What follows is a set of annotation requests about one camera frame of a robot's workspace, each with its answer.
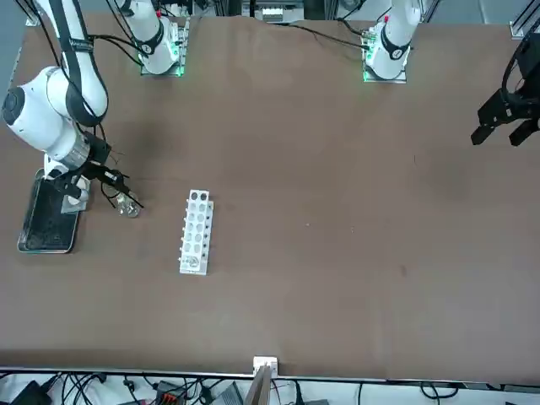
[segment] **brown table surface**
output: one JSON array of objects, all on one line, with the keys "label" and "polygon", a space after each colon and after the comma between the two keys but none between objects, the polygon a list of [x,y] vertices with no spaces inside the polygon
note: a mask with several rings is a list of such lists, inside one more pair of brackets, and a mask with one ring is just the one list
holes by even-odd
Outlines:
[{"label": "brown table surface", "polygon": [[[147,209],[94,185],[73,254],[18,253],[42,154],[2,126],[0,363],[540,383],[540,138],[469,140],[516,45],[421,25],[396,85],[248,18],[194,21],[182,79],[100,43],[106,134]],[[15,83],[51,63],[28,30]],[[215,201],[207,277],[178,273],[191,188]]]}]

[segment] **equipment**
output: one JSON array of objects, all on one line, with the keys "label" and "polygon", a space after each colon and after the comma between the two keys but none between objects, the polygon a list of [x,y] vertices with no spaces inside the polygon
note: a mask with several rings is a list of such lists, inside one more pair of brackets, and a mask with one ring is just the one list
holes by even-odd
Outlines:
[{"label": "equipment", "polygon": [[392,0],[389,16],[370,30],[365,65],[383,80],[397,78],[407,64],[411,39],[422,16],[418,0]]},{"label": "equipment", "polygon": [[152,74],[163,74],[180,60],[178,25],[156,15],[151,0],[121,0],[117,3],[129,25],[144,67]]},{"label": "equipment", "polygon": [[[515,120],[525,119],[524,122],[509,136],[510,144],[521,145],[533,133],[538,131],[540,119],[540,34],[535,29],[540,25],[540,19],[532,26],[529,34],[517,47],[514,56],[506,67],[503,83],[500,89],[486,101],[478,110],[480,126],[471,135],[472,144],[483,143],[496,127]],[[523,85],[510,93],[507,82],[515,67],[515,62],[523,77]]]},{"label": "equipment", "polygon": [[[103,131],[101,121],[109,100],[95,65],[94,44],[89,40],[78,1],[37,2],[52,23],[63,63],[57,60],[57,67],[46,67],[29,83],[10,89],[3,102],[4,121],[18,137],[45,152],[44,179],[64,196],[62,213],[85,209],[89,180],[93,179],[113,187],[142,207],[124,183],[127,176],[105,166],[111,146],[105,135],[99,139],[95,134],[97,126]],[[133,7],[143,9],[140,3],[145,2],[135,2]],[[140,35],[148,33],[150,25],[165,32],[155,13],[152,15],[154,18],[148,17],[147,24],[138,25]],[[151,66],[164,67],[169,63],[159,60],[161,53],[156,50],[160,43],[156,41],[155,47],[147,47],[148,56],[153,56]],[[94,132],[85,131],[81,125],[92,127]]]}]

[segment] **black cable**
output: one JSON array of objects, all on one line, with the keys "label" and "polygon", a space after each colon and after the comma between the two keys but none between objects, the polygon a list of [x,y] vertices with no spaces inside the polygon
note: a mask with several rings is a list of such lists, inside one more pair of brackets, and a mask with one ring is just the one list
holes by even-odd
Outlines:
[{"label": "black cable", "polygon": [[390,6],[383,14],[381,14],[378,18],[377,18],[377,23],[386,15],[386,13],[388,13],[390,10],[392,10],[392,6]]},{"label": "black cable", "polygon": [[152,387],[152,389],[154,391],[158,391],[158,386],[159,384],[157,382],[150,382],[150,380],[148,379],[148,377],[146,375],[143,375],[143,379],[146,381],[146,383]]},{"label": "black cable", "polygon": [[74,373],[69,373],[67,376],[69,377],[73,385],[78,388],[77,395],[73,399],[73,405],[77,405],[78,398],[81,396],[81,394],[83,396],[84,403],[86,405],[92,405],[92,402],[88,399],[88,397],[86,397],[86,394],[84,393],[84,388],[81,385],[81,381],[78,379],[77,375]]},{"label": "black cable", "polygon": [[356,13],[357,11],[359,11],[362,6],[364,5],[365,2],[367,2],[368,0],[360,0],[360,3],[358,3],[358,5],[353,8],[351,11],[349,11],[348,13],[346,13],[343,17],[341,17],[340,19],[346,19],[349,15],[351,14],[354,14]]},{"label": "black cable", "polygon": [[130,46],[131,48],[133,48],[134,50],[136,51],[141,51],[141,48],[139,48],[138,46],[134,45],[132,42],[130,42],[129,40],[124,40],[123,38],[120,38],[119,36],[116,36],[116,35],[108,35],[108,34],[97,34],[97,35],[88,35],[88,37],[92,40],[104,40],[104,39],[107,39],[107,40],[114,40],[114,41],[118,41],[118,42],[121,42],[122,44],[125,44],[127,46]]},{"label": "black cable", "polygon": [[[29,7],[35,9],[34,0],[23,0],[23,2]],[[41,30],[45,34],[45,38],[47,39],[47,42],[49,43],[49,47],[51,48],[52,55],[54,56],[54,62],[57,66],[62,66],[60,63],[60,59],[58,59],[58,55],[56,50],[54,49],[54,46],[52,45],[51,37],[49,36],[49,32],[47,31],[47,28],[45,28],[45,25],[43,24],[43,18],[40,16],[39,13],[35,13],[37,19],[40,21]]]},{"label": "black cable", "polygon": [[283,27],[298,28],[299,30],[304,30],[304,31],[307,31],[307,32],[311,32],[312,34],[322,36],[324,38],[327,38],[328,40],[336,41],[336,42],[338,42],[340,44],[344,44],[344,45],[348,45],[348,46],[354,46],[356,48],[364,49],[366,51],[368,51],[370,49],[366,45],[355,44],[354,42],[349,42],[348,40],[341,40],[339,38],[336,38],[335,36],[331,36],[331,35],[328,35],[328,34],[323,34],[322,32],[312,30],[311,28],[302,27],[301,25],[294,25],[294,24],[278,24],[278,25],[282,25]]},{"label": "black cable", "polygon": [[345,18],[337,19],[337,21],[339,21],[340,23],[342,23],[343,25],[345,25],[345,27],[347,28],[347,30],[351,31],[353,34],[362,36],[363,32],[362,32],[362,31],[358,31],[358,30],[354,29],[353,27],[351,27],[351,24],[349,24],[348,21],[347,21]]},{"label": "black cable", "polygon": [[124,386],[126,386],[127,390],[131,394],[131,396],[133,398],[133,401],[135,401],[135,403],[137,403],[138,405],[141,405],[141,402],[135,397],[135,394],[133,393],[135,391],[135,386],[133,385],[132,381],[129,381],[127,379],[126,375],[124,375]]},{"label": "black cable", "polygon": [[[31,2],[33,5],[34,5],[34,0],[23,0],[29,7],[30,7],[30,4],[29,2]],[[64,75],[64,77],[66,78],[67,82],[70,83],[73,88],[77,91],[77,94],[78,96],[81,98],[81,100],[83,101],[83,104],[86,108],[88,108],[89,112],[97,119],[98,116],[95,114],[94,110],[92,109],[92,107],[90,107],[90,105],[88,104],[88,102],[86,101],[86,99],[84,98],[83,96],[83,93],[82,91],[80,90],[80,88],[68,77],[68,73],[66,72],[66,69],[65,67],[63,66],[62,63],[60,63],[60,60],[58,59],[58,55],[57,55],[57,52],[55,51],[54,49],[54,46],[52,45],[52,40],[51,40],[51,37],[49,36],[49,32],[47,31],[47,28],[45,27],[45,24],[43,22],[43,18],[40,16],[39,13],[36,13],[35,14],[37,16],[37,19],[40,21],[40,26],[41,26],[41,30],[43,31],[43,33],[45,34],[45,37],[47,39],[47,42],[49,44],[49,48],[51,49],[51,53],[52,55],[54,56],[54,59],[55,59],[55,62],[57,64],[57,66],[62,70],[62,73]],[[105,136],[105,130],[103,129],[103,126],[101,125],[101,122],[98,123],[98,127],[100,127],[100,130],[101,130],[101,135],[103,136],[103,140],[105,142],[107,142],[107,138]]]},{"label": "black cable", "polygon": [[360,386],[358,387],[358,405],[360,405],[360,396],[362,395],[362,387],[364,386],[363,382],[360,382]]},{"label": "black cable", "polygon": [[103,40],[105,42],[109,42],[110,44],[112,44],[112,45],[116,46],[118,49],[120,49],[120,51],[122,51],[128,58],[130,58],[133,63],[135,63],[136,65],[138,65],[140,67],[143,66],[143,64],[141,62],[139,62],[137,59],[132,57],[119,43],[114,42],[113,40],[108,39],[108,38],[96,38],[96,40]]},{"label": "black cable", "polygon": [[116,13],[115,13],[115,10],[112,8],[112,5],[111,5],[111,1],[110,0],[105,0],[106,3],[107,3],[107,6],[109,7],[109,10],[111,11],[112,13],[112,16],[114,17],[116,23],[118,24],[118,26],[121,28],[122,32],[124,33],[124,35],[132,42],[132,44],[134,46],[137,47],[138,51],[144,56],[144,57],[147,57],[148,56],[148,53],[146,53],[145,51],[143,51],[137,44],[137,40],[135,39],[135,35],[133,34],[133,31],[132,29],[130,28],[129,24],[127,23],[126,21],[126,17],[124,17],[124,14],[123,12],[120,10],[120,7],[118,6],[118,3],[116,2],[116,0],[112,0],[116,6],[116,10],[118,11],[118,13],[120,14],[121,16],[121,19],[122,21],[124,22],[124,24],[126,25],[127,27],[127,30],[129,31],[129,34],[127,33],[126,29],[124,28],[124,26],[120,23],[120,20],[118,19],[118,17],[116,16]]},{"label": "black cable", "polygon": [[281,396],[279,395],[278,386],[276,385],[276,381],[272,380],[273,389],[276,390],[276,395],[278,396],[278,402],[279,405],[281,405]]},{"label": "black cable", "polygon": [[296,402],[294,405],[305,405],[304,398],[302,397],[302,390],[297,380],[294,380],[294,386],[296,387]]},{"label": "black cable", "polygon": [[[430,395],[428,394],[426,391],[425,391],[425,386],[428,386],[429,388],[431,388],[431,390],[433,390],[433,393],[434,395]],[[450,394],[443,394],[443,395],[440,395],[439,392],[437,391],[437,388],[435,388],[435,384],[433,382],[420,382],[420,391],[424,394],[425,397],[433,400],[433,401],[437,401],[437,405],[440,404],[440,400],[441,399],[449,399],[449,398],[453,398],[457,395],[457,393],[459,392],[459,388],[454,388],[454,392],[451,392]]]},{"label": "black cable", "polygon": [[23,12],[26,14],[26,17],[28,17],[28,19],[32,19],[32,17],[30,17],[30,14],[28,14],[28,12],[26,11],[26,8],[24,8],[23,5],[19,3],[19,0],[15,0],[15,2],[19,5],[20,9],[23,10]]}]

